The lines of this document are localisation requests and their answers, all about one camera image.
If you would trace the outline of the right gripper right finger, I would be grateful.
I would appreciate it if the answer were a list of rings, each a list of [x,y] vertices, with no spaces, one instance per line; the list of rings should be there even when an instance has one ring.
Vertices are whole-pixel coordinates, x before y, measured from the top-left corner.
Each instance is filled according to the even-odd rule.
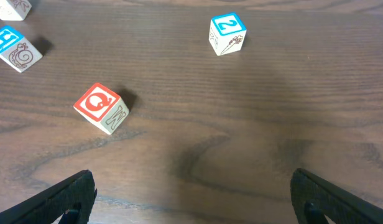
[[[290,181],[293,210],[299,224],[383,224],[383,209],[311,172],[298,168]]]

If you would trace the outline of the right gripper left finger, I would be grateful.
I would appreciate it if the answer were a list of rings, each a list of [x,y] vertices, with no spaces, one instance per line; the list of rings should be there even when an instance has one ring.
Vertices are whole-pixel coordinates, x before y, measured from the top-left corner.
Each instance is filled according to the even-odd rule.
[[[90,170],[71,177],[0,213],[0,223],[88,223],[97,190]]]

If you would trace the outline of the blue number 2 block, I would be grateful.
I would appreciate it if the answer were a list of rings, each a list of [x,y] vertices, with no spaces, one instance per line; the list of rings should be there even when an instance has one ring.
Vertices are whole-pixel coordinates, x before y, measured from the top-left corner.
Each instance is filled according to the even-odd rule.
[[[217,56],[241,50],[246,26],[235,12],[211,18],[208,40]]]

